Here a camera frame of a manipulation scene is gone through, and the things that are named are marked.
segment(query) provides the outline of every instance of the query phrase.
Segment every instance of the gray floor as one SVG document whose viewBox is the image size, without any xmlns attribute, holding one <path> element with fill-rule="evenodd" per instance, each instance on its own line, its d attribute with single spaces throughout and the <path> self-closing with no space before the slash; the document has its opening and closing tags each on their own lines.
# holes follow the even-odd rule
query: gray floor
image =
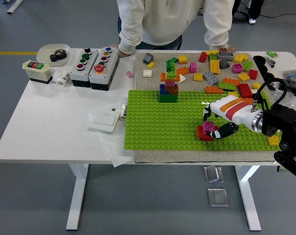
<svg viewBox="0 0 296 235">
<path fill-rule="evenodd" d="M 118 41 L 116 2 L 24 0 L 12 14 L 0 0 L 0 51 L 38 51 L 46 44 L 99 48 Z M 296 0 L 267 0 L 262 14 L 296 14 Z M 207 50 L 198 17 L 182 49 Z M 234 24 L 230 42 L 239 50 L 296 55 L 296 16 Z M 22 63 L 35 56 L 0 55 L 0 138 L 27 85 Z M 75 177 L 68 165 L 0 163 L 0 235 L 195 235 L 251 234 L 234 167 L 224 166 L 230 206 L 211 208 L 202 166 L 90 166 L 79 229 L 65 230 Z M 296 177 L 260 167 L 250 179 L 260 234 L 296 234 Z"/>
</svg>

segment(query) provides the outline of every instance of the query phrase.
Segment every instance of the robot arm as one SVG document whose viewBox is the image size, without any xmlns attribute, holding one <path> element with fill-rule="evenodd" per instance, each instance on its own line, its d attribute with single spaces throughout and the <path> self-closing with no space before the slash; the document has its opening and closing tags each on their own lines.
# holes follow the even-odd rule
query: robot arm
<svg viewBox="0 0 296 235">
<path fill-rule="evenodd" d="M 274 158 L 296 176 L 296 111 L 279 104 L 287 92 L 284 80 L 275 78 L 271 80 L 271 82 L 273 81 L 280 82 L 285 90 L 270 109 L 266 103 L 266 109 L 263 104 L 262 109 L 256 108 L 258 96 L 267 83 L 264 83 L 256 93 L 253 105 L 233 95 L 228 95 L 207 105 L 204 110 L 204 121 L 211 116 L 211 113 L 229 121 L 218 130 L 208 132 L 207 135 L 216 139 L 228 137 L 238 131 L 239 124 L 244 124 L 251 131 L 262 132 L 268 137 L 281 130 L 282 138 L 279 143 L 281 151 L 276 152 Z"/>
</svg>

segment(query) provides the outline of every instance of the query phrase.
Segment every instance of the sneaker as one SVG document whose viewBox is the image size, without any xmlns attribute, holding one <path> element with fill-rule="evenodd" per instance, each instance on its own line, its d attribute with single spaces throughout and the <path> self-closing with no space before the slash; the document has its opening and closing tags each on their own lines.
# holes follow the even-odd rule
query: sneaker
<svg viewBox="0 0 296 235">
<path fill-rule="evenodd" d="M 254 25 L 256 23 L 255 19 L 249 19 L 249 24 Z"/>
</svg>

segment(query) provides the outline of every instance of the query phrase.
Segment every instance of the hand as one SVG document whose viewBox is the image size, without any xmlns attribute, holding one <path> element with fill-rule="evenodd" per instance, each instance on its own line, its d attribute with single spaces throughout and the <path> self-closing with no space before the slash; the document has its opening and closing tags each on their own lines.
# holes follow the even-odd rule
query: hand
<svg viewBox="0 0 296 235">
<path fill-rule="evenodd" d="M 229 52 L 236 52 L 237 51 L 237 48 L 236 47 L 232 47 L 231 44 L 228 44 L 227 51 L 229 51 Z"/>
<path fill-rule="evenodd" d="M 119 43 L 114 43 L 112 45 L 109 45 L 109 47 L 118 48 L 118 45 L 119 45 Z M 119 57 L 120 58 L 124 58 L 124 57 L 130 56 L 130 55 L 124 54 L 119 49 L 118 49 L 118 51 L 119 51 Z"/>
</svg>

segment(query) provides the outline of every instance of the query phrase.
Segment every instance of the white hoodie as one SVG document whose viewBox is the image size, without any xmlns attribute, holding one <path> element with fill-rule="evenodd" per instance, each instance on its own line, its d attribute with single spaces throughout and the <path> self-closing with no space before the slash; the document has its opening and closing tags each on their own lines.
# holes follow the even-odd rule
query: white hoodie
<svg viewBox="0 0 296 235">
<path fill-rule="evenodd" d="M 205 43 L 210 50 L 228 48 L 234 0 L 203 2 Z M 122 20 L 120 51 L 132 54 L 141 41 L 157 46 L 171 43 L 197 17 L 201 4 L 202 0 L 117 0 Z"/>
</svg>

